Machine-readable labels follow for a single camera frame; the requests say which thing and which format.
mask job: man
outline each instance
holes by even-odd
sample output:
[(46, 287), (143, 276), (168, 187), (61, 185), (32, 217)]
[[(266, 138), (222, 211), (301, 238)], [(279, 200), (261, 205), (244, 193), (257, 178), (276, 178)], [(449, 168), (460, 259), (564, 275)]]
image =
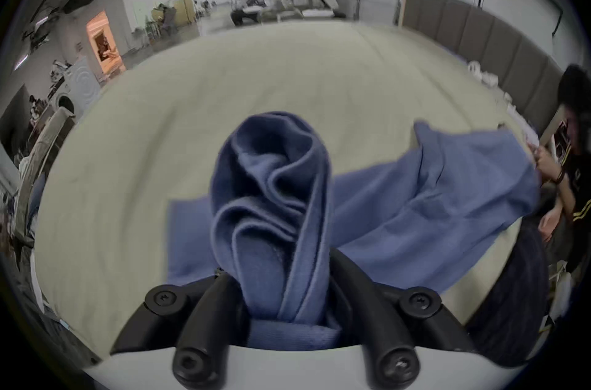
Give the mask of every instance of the man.
[(548, 242), (562, 214), (573, 234), (566, 271), (572, 273), (587, 253), (591, 231), (591, 79), (570, 65), (558, 85), (558, 102), (565, 107), (570, 144), (562, 165), (543, 147), (534, 149), (537, 168), (544, 180), (556, 184), (557, 199), (538, 229)]

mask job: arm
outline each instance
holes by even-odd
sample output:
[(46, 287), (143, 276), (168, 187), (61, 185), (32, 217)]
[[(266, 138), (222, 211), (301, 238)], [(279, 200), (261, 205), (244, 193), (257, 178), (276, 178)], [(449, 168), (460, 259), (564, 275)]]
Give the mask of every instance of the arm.
[[(550, 153), (543, 147), (533, 149), (536, 158), (536, 166), (541, 173), (542, 178), (556, 182), (560, 177), (562, 167), (557, 164)], [(563, 211), (569, 221), (573, 220), (573, 211), (575, 205), (574, 194), (570, 189), (569, 176), (565, 174), (557, 185), (558, 199), (560, 200)]]
[(573, 191), (570, 189), (570, 182), (568, 174), (565, 174), (565, 177), (562, 179), (560, 184), (558, 184), (558, 198), (557, 201), (560, 200), (563, 206), (563, 211), (565, 212), (566, 218), (572, 222), (573, 221), (573, 212), (575, 206), (575, 199)]

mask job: blue towel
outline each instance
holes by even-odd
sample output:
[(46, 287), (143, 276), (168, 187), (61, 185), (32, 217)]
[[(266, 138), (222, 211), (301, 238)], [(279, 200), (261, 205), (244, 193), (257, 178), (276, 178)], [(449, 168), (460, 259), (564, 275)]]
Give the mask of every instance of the blue towel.
[(211, 198), (170, 204), (168, 282), (219, 265), (240, 282), (248, 345), (279, 350), (336, 345), (324, 309), (329, 246), (374, 281), (443, 292), (532, 211), (538, 177), (506, 129), (448, 135), (418, 122), (415, 133), (419, 148), (398, 161), (331, 182), (328, 154), (304, 121), (248, 118), (222, 147)]

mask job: hand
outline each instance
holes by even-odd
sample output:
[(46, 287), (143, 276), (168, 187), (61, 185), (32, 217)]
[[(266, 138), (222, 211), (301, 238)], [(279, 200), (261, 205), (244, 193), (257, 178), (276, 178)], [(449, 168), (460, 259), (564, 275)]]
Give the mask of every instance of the hand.
[(556, 181), (560, 175), (562, 167), (557, 164), (552, 155), (548, 152), (545, 147), (528, 144), (534, 158), (536, 159), (536, 168), (542, 174), (543, 180)]
[(558, 226), (558, 222), (560, 221), (560, 215), (562, 213), (562, 208), (553, 208), (548, 211), (543, 218), (540, 220), (540, 224), (538, 225), (538, 231), (542, 234), (542, 240), (544, 242), (549, 242), (552, 238), (552, 233)]

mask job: black pants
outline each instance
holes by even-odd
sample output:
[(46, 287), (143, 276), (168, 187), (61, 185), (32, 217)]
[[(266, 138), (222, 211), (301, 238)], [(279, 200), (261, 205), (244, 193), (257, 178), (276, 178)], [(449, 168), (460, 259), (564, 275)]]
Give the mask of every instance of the black pants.
[(525, 362), (546, 311), (548, 263), (538, 223), (524, 218), (505, 268), (466, 324), (477, 351), (498, 365)]

